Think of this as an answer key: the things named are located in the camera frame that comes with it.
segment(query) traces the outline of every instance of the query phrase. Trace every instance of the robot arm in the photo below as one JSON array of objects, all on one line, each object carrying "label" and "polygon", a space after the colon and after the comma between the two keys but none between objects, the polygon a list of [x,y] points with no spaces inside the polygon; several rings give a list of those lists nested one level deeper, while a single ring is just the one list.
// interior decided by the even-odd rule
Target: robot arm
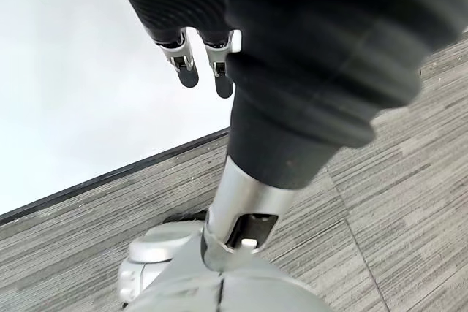
[{"label": "robot arm", "polygon": [[414,99],[422,60],[468,23],[468,0],[129,1],[150,34],[242,31],[226,60],[236,84],[227,163],[200,238],[220,274],[261,250],[340,148],[372,141],[378,112]]}]

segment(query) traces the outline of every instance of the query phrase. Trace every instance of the wall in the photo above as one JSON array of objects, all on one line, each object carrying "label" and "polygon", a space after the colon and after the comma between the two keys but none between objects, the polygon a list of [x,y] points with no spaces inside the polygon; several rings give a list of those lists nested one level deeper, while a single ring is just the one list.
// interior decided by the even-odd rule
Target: wall
[{"label": "wall", "polygon": [[0,214],[228,126],[195,33],[187,89],[127,0],[0,9]]}]

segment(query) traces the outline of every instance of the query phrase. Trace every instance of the floor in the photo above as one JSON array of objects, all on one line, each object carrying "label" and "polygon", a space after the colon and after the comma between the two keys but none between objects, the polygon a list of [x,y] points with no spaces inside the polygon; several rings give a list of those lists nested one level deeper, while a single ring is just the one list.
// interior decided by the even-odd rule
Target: floor
[{"label": "floor", "polygon": [[[304,189],[264,252],[339,312],[468,311],[468,35]],[[226,138],[0,227],[0,311],[118,311],[128,242],[211,201]]]}]

